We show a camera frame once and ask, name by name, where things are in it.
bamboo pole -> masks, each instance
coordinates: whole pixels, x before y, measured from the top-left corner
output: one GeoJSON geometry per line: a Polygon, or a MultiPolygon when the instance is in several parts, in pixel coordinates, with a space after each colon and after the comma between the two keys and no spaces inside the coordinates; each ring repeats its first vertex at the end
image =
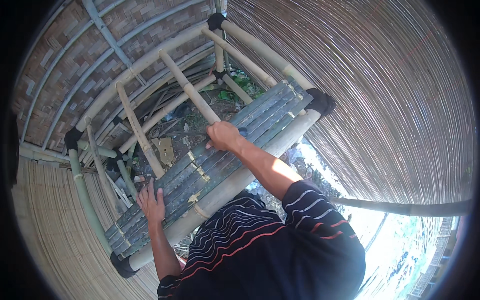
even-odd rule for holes
{"type": "Polygon", "coordinates": [[[108,199],[115,203],[117,197],[115,196],[115,192],[113,191],[110,182],[108,181],[105,169],[103,169],[102,160],[98,156],[98,149],[92,132],[92,124],[90,123],[91,119],[88,118],[85,121],[87,122],[87,134],[88,140],[90,141],[90,151],[92,152],[93,160],[95,161],[96,171],[98,172],[98,176],[100,177],[100,182],[103,185],[103,190],[105,191],[105,194],[107,194],[108,199]]]}
{"type": "MultiPolygon", "coordinates": [[[[216,80],[215,75],[210,75],[208,77],[205,77],[202,79],[200,82],[196,83],[193,85],[193,87],[199,91],[205,86],[211,84],[216,80]]],[[[142,131],[147,132],[149,131],[155,124],[160,122],[160,120],[166,116],[169,112],[174,110],[178,105],[182,104],[186,100],[188,100],[188,95],[184,92],[181,93],[180,96],[177,98],[173,99],[170,103],[165,105],[161,110],[159,110],[156,114],[154,114],[151,118],[147,120],[147,122],[144,123],[142,126],[142,131]]],[[[134,145],[137,142],[137,136],[135,134],[131,135],[130,138],[123,143],[123,145],[120,147],[120,152],[125,153],[132,145],[134,145]]]]}
{"type": "Polygon", "coordinates": [[[221,48],[225,49],[230,53],[235,59],[237,59],[241,64],[243,64],[248,70],[255,74],[260,80],[263,81],[267,86],[274,87],[276,85],[276,80],[272,76],[268,75],[264,70],[257,66],[253,61],[248,57],[243,55],[240,51],[234,48],[232,45],[224,41],[222,38],[218,37],[215,33],[209,30],[207,27],[202,28],[202,33],[213,40],[215,44],[218,44],[221,48]]]}
{"type": "Polygon", "coordinates": [[[158,55],[163,60],[165,65],[170,69],[173,76],[175,76],[183,91],[188,95],[195,106],[197,106],[198,110],[205,117],[205,119],[207,119],[208,123],[211,125],[214,122],[220,122],[220,118],[188,81],[187,77],[183,75],[180,68],[175,64],[170,55],[168,55],[168,53],[163,49],[158,52],[158,55]]]}
{"type": "MultiPolygon", "coordinates": [[[[90,151],[90,152],[92,151],[92,148],[90,147],[90,144],[87,141],[79,140],[79,141],[77,141],[77,146],[82,150],[90,151]]],[[[99,146],[99,145],[96,145],[96,149],[98,151],[98,154],[100,154],[102,156],[107,156],[107,157],[111,157],[111,158],[116,158],[117,157],[117,152],[115,152],[112,149],[108,149],[108,148],[105,148],[105,147],[102,147],[102,146],[99,146]]]]}
{"type": "MultiPolygon", "coordinates": [[[[297,116],[287,127],[269,141],[263,149],[279,157],[319,118],[320,113],[312,109],[307,110],[305,115],[297,116]]],[[[225,205],[225,203],[241,192],[254,179],[255,176],[245,166],[241,166],[235,170],[230,176],[205,195],[205,197],[200,199],[200,201],[188,211],[185,217],[177,219],[172,225],[165,229],[165,236],[170,245],[173,246],[178,243],[188,233],[192,232],[225,205]]],[[[152,245],[148,243],[130,257],[129,263],[132,270],[138,270],[152,260],[152,245]]]]}
{"type": "Polygon", "coordinates": [[[205,22],[201,22],[196,26],[190,27],[180,32],[176,37],[160,43],[154,49],[139,58],[135,63],[133,63],[132,67],[123,71],[112,81],[111,84],[109,84],[102,90],[102,92],[100,92],[97,98],[90,104],[88,109],[84,112],[78,123],[75,125],[76,129],[83,132],[86,128],[85,117],[89,116],[93,118],[96,116],[103,106],[116,95],[117,88],[115,84],[117,82],[122,83],[122,85],[127,83],[141,71],[145,70],[148,66],[154,63],[158,59],[158,52],[161,49],[164,49],[165,51],[176,49],[183,43],[199,36],[202,33],[202,27],[204,26],[205,22]]]}
{"type": "Polygon", "coordinates": [[[115,85],[120,95],[120,100],[123,104],[123,109],[127,113],[128,120],[130,121],[130,125],[132,126],[133,133],[136,135],[138,139],[138,143],[140,143],[140,147],[145,153],[145,157],[148,160],[148,163],[150,164],[150,166],[152,167],[152,170],[155,173],[155,176],[157,178],[160,178],[165,174],[165,171],[163,170],[162,165],[160,164],[157,157],[155,156],[155,153],[153,152],[153,149],[150,146],[150,143],[148,142],[147,137],[142,131],[142,127],[140,126],[140,123],[138,122],[137,117],[135,116],[135,113],[130,108],[128,96],[127,96],[127,93],[125,92],[125,89],[123,88],[123,84],[120,81],[118,81],[115,83],[115,85]]]}
{"type": "Polygon", "coordinates": [[[471,212],[473,207],[473,201],[471,199],[444,204],[399,204],[348,198],[331,198],[330,201],[336,204],[365,208],[404,216],[465,216],[471,212]]]}
{"type": "Polygon", "coordinates": [[[262,58],[269,62],[272,66],[279,69],[285,76],[292,76],[293,79],[304,89],[308,90],[315,88],[315,86],[303,76],[294,66],[292,66],[286,59],[281,57],[278,53],[273,51],[267,44],[252,36],[248,32],[240,29],[235,24],[224,20],[221,28],[227,33],[231,34],[243,44],[252,48],[262,58]]]}
{"type": "MultiPolygon", "coordinates": [[[[214,33],[217,36],[222,37],[222,31],[220,29],[215,29],[214,33]]],[[[223,60],[224,60],[223,49],[217,43],[214,43],[214,49],[215,49],[216,70],[221,73],[223,72],[223,60]]]]}
{"type": "Polygon", "coordinates": [[[103,230],[102,224],[100,223],[95,209],[93,208],[92,201],[90,200],[84,175],[81,173],[77,150],[70,149],[68,150],[68,154],[70,156],[70,165],[72,167],[73,180],[77,187],[78,198],[82,203],[88,223],[92,227],[98,241],[102,244],[105,253],[110,257],[113,250],[108,244],[107,238],[105,238],[105,231],[103,230]]]}
{"type": "Polygon", "coordinates": [[[237,96],[245,103],[249,105],[253,102],[252,98],[244,91],[242,88],[230,78],[227,74],[223,75],[223,81],[232,89],[232,91],[237,94],[237,96]]]}

debris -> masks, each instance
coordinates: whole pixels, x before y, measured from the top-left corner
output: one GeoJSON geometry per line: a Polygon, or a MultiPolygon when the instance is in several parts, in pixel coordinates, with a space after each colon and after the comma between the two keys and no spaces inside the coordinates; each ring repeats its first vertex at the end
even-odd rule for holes
{"type": "Polygon", "coordinates": [[[145,177],[144,177],[144,176],[135,176],[135,177],[133,178],[133,182],[135,182],[135,183],[139,183],[139,182],[143,182],[143,181],[145,181],[145,177]]]}

bamboo leg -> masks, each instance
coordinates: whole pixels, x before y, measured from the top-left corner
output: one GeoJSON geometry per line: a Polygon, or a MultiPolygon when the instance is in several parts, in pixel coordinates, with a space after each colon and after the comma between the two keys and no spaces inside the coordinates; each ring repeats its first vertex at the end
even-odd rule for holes
{"type": "Polygon", "coordinates": [[[108,244],[107,238],[105,238],[105,231],[103,230],[102,223],[100,223],[100,220],[96,215],[95,209],[93,208],[92,201],[90,200],[90,195],[88,194],[84,175],[81,173],[77,150],[70,149],[68,151],[68,154],[70,157],[70,165],[72,167],[73,180],[75,181],[75,185],[77,187],[78,198],[82,203],[82,207],[85,211],[88,223],[95,232],[97,239],[102,244],[105,253],[110,257],[113,250],[108,244]]]}
{"type": "MultiPolygon", "coordinates": [[[[203,89],[205,86],[211,84],[216,80],[215,75],[210,75],[208,77],[205,77],[202,79],[200,82],[196,83],[193,85],[195,90],[200,91],[203,89]]],[[[151,118],[147,120],[147,122],[144,123],[142,126],[142,131],[147,132],[149,131],[155,124],[160,122],[160,120],[166,116],[169,112],[174,110],[178,105],[182,104],[188,99],[188,95],[186,93],[181,93],[180,96],[177,98],[173,99],[170,103],[165,105],[161,110],[159,110],[155,115],[153,115],[151,118]]],[[[123,145],[120,147],[120,152],[125,153],[132,145],[134,145],[137,142],[137,136],[133,134],[130,136],[130,138],[123,143],[123,145]]]]}
{"type": "Polygon", "coordinates": [[[260,80],[262,80],[267,86],[274,87],[276,85],[276,80],[273,79],[272,76],[268,75],[264,70],[262,70],[259,66],[257,66],[253,61],[251,61],[248,57],[243,55],[240,51],[235,49],[232,45],[224,41],[222,38],[217,36],[207,27],[202,28],[202,33],[211,38],[216,45],[219,45],[221,48],[225,49],[228,53],[230,53],[233,57],[235,57],[240,63],[242,63],[248,70],[250,70],[253,74],[257,75],[260,80]]]}
{"type": "Polygon", "coordinates": [[[120,95],[120,100],[123,104],[123,109],[125,110],[128,120],[130,121],[130,125],[132,126],[133,133],[137,137],[138,143],[140,143],[140,147],[142,147],[142,150],[145,153],[145,157],[150,163],[150,166],[152,167],[152,170],[155,173],[155,176],[157,178],[160,178],[165,174],[165,171],[163,170],[162,165],[160,164],[157,157],[155,156],[155,153],[153,152],[153,149],[150,146],[150,143],[148,142],[147,137],[142,131],[142,127],[140,126],[140,123],[138,122],[138,119],[135,116],[135,113],[130,107],[130,102],[128,101],[128,96],[127,96],[127,93],[125,92],[125,89],[123,88],[123,84],[119,81],[116,83],[116,87],[120,95]]]}
{"type": "Polygon", "coordinates": [[[107,179],[107,174],[105,173],[105,169],[103,169],[102,160],[98,156],[98,149],[92,132],[92,124],[90,124],[91,119],[87,117],[87,120],[85,121],[87,124],[86,129],[88,133],[88,140],[90,141],[90,149],[92,152],[93,160],[95,161],[96,171],[98,172],[98,176],[100,177],[100,181],[102,182],[105,194],[107,194],[108,199],[112,203],[115,203],[117,201],[117,197],[115,196],[115,192],[113,191],[112,186],[107,179]]]}
{"type": "Polygon", "coordinates": [[[187,77],[183,75],[180,68],[175,64],[173,59],[168,55],[165,50],[160,50],[158,55],[163,60],[165,65],[170,69],[173,76],[177,79],[180,86],[183,88],[185,93],[190,97],[192,102],[197,106],[201,114],[207,119],[208,123],[213,124],[214,122],[220,122],[220,118],[212,110],[212,108],[207,104],[207,102],[200,96],[197,90],[193,85],[188,81],[187,77]]]}
{"type": "Polygon", "coordinates": [[[250,96],[244,90],[242,90],[242,88],[239,87],[239,85],[233,81],[230,76],[225,74],[223,75],[222,79],[246,105],[252,103],[252,98],[250,98],[250,96]]]}

bamboo slat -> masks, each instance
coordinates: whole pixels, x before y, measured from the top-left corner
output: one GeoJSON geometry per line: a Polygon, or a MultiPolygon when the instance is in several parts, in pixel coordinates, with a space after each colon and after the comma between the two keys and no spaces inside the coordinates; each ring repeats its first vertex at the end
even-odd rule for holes
{"type": "MultiPolygon", "coordinates": [[[[102,226],[122,213],[104,195],[98,175],[84,174],[102,226]]],[[[153,263],[124,279],[88,225],[72,172],[20,158],[18,183],[12,189],[20,230],[32,257],[60,299],[156,299],[153,263]]]]}

wooden stick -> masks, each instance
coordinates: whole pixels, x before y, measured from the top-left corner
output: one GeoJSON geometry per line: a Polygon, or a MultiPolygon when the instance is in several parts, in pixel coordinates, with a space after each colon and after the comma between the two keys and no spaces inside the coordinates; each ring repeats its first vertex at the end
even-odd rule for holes
{"type": "Polygon", "coordinates": [[[163,60],[165,65],[170,69],[170,71],[175,76],[178,83],[183,88],[188,97],[190,97],[192,102],[197,106],[201,114],[205,117],[205,119],[207,119],[208,123],[213,124],[214,122],[220,122],[220,118],[216,115],[216,113],[208,105],[208,103],[203,99],[203,97],[200,96],[197,90],[188,81],[187,77],[183,75],[180,68],[175,64],[170,55],[168,55],[168,53],[163,49],[158,52],[158,55],[163,60]]]}
{"type": "MultiPolygon", "coordinates": [[[[206,85],[211,84],[215,80],[216,80],[215,75],[212,74],[208,77],[205,77],[200,82],[196,83],[193,87],[197,91],[199,91],[202,88],[204,88],[206,85]]],[[[187,99],[188,99],[187,94],[186,93],[181,93],[180,96],[173,99],[170,103],[168,103],[165,107],[163,107],[155,115],[153,115],[150,119],[148,119],[147,122],[145,122],[144,125],[142,126],[142,131],[143,132],[149,131],[155,124],[160,122],[160,120],[164,116],[166,116],[169,112],[174,110],[178,105],[185,102],[185,100],[187,100],[187,99]]],[[[125,143],[123,143],[123,145],[120,147],[120,152],[125,153],[128,150],[128,148],[130,148],[136,142],[137,142],[137,136],[136,135],[131,135],[130,138],[125,143]]]]}
{"type": "Polygon", "coordinates": [[[150,143],[148,142],[147,137],[145,136],[145,133],[142,131],[142,127],[140,126],[140,123],[138,122],[138,119],[135,116],[135,113],[130,107],[130,102],[128,101],[128,96],[127,96],[127,93],[125,92],[125,89],[123,88],[123,84],[120,81],[118,81],[115,84],[115,86],[117,87],[117,91],[120,95],[120,100],[123,104],[123,109],[125,110],[128,120],[130,121],[130,125],[132,126],[133,133],[137,137],[138,143],[140,144],[140,147],[145,153],[145,157],[150,163],[150,166],[152,167],[152,170],[155,173],[155,176],[157,178],[162,177],[165,174],[165,171],[163,170],[162,165],[160,164],[157,157],[155,156],[155,153],[153,152],[153,149],[150,146],[150,143]]]}
{"type": "Polygon", "coordinates": [[[235,94],[245,103],[246,105],[250,104],[253,102],[252,98],[244,91],[242,90],[239,85],[233,81],[233,79],[230,78],[227,74],[223,75],[222,77],[223,81],[232,89],[235,94]]]}
{"type": "Polygon", "coordinates": [[[92,152],[93,159],[95,161],[96,171],[98,172],[98,176],[100,177],[100,182],[102,182],[103,189],[105,190],[105,194],[107,194],[107,197],[110,199],[110,201],[113,201],[113,203],[115,203],[115,201],[117,200],[117,197],[115,196],[115,193],[112,190],[112,186],[108,182],[107,174],[105,172],[105,169],[103,169],[102,160],[98,156],[98,149],[96,146],[95,139],[93,138],[92,124],[90,123],[91,120],[92,119],[87,117],[87,120],[85,121],[87,124],[88,140],[90,141],[90,149],[92,152]]]}
{"type": "Polygon", "coordinates": [[[207,27],[202,28],[202,33],[211,38],[215,45],[219,45],[223,49],[225,49],[228,53],[230,53],[235,59],[237,59],[240,63],[242,63],[248,70],[250,70],[253,74],[258,76],[260,80],[262,80],[267,86],[274,87],[276,85],[276,80],[273,79],[272,76],[268,75],[264,70],[262,70],[259,66],[257,66],[253,61],[251,61],[248,57],[243,55],[240,51],[238,51],[235,47],[224,41],[222,38],[218,37],[215,33],[209,30],[207,27]]]}

